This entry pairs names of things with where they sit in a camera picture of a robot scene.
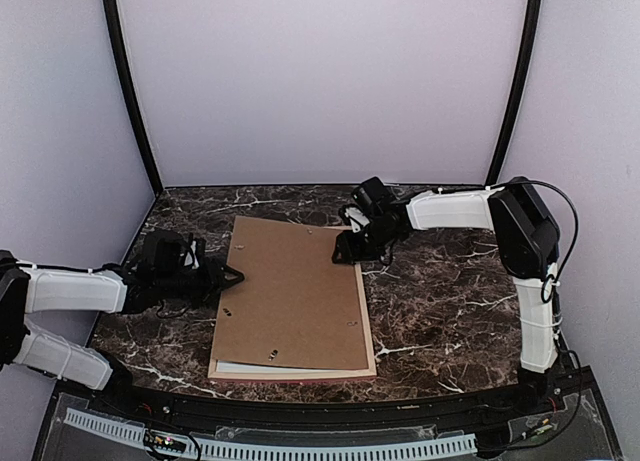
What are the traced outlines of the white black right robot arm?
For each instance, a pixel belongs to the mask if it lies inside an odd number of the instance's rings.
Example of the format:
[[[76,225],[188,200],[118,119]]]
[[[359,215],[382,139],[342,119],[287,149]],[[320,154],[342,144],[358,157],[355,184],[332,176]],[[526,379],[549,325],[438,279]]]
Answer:
[[[520,177],[478,190],[436,188],[400,198],[373,177],[353,190],[352,199],[340,210],[349,228],[336,238],[335,264],[390,257],[393,246],[415,231],[493,232],[502,265],[516,288],[521,367],[533,373],[552,367],[560,324],[556,302],[560,230],[530,180]]]

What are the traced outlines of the landscape photo print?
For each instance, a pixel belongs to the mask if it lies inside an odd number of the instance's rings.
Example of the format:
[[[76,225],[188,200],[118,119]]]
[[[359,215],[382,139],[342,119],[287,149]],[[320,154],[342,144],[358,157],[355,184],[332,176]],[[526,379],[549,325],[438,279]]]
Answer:
[[[218,361],[216,371],[220,373],[254,374],[260,372],[262,366]]]

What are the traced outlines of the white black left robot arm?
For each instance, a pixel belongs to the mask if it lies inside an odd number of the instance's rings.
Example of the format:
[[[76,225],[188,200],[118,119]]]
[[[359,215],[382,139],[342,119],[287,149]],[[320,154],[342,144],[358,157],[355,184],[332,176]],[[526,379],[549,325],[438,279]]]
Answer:
[[[19,364],[93,391],[120,417],[141,408],[130,372],[115,358],[73,343],[28,320],[45,311],[140,314],[167,300],[199,307],[243,282],[244,275],[207,256],[192,234],[154,230],[125,264],[74,268],[23,261],[1,253],[1,364]]]

